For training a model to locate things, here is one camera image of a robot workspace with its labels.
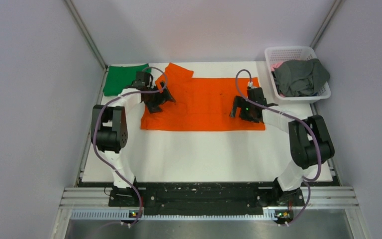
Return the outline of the orange t shirt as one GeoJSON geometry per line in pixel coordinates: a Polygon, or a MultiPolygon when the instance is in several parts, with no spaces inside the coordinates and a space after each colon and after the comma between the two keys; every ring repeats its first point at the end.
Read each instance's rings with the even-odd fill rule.
{"type": "Polygon", "coordinates": [[[264,131],[263,123],[230,117],[239,91],[247,94],[248,78],[197,78],[192,70],[169,63],[165,68],[168,89],[175,98],[158,113],[145,110],[142,130],[162,131],[264,131]]]}

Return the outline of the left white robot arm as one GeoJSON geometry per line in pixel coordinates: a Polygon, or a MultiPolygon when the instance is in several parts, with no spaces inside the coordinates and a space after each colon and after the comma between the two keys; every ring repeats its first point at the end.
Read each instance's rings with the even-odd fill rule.
{"type": "Polygon", "coordinates": [[[157,86],[148,68],[136,72],[135,79],[120,94],[104,105],[92,109],[91,143],[95,155],[111,169],[114,198],[120,194],[128,206],[143,206],[142,196],[136,185],[128,160],[122,154],[128,141],[127,114],[137,105],[145,104],[149,112],[161,112],[165,102],[174,102],[167,83],[169,78],[162,73],[157,86]]]}

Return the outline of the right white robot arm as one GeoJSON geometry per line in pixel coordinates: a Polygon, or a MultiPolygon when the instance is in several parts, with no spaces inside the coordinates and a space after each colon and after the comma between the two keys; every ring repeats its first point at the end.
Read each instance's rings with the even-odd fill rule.
{"type": "Polygon", "coordinates": [[[322,116],[301,119],[278,104],[268,103],[260,87],[248,87],[247,96],[234,97],[230,117],[234,118],[237,111],[242,120],[268,124],[288,134],[291,159],[274,179],[267,204],[285,205],[302,183],[314,182],[320,177],[322,165],[335,154],[322,116]]]}

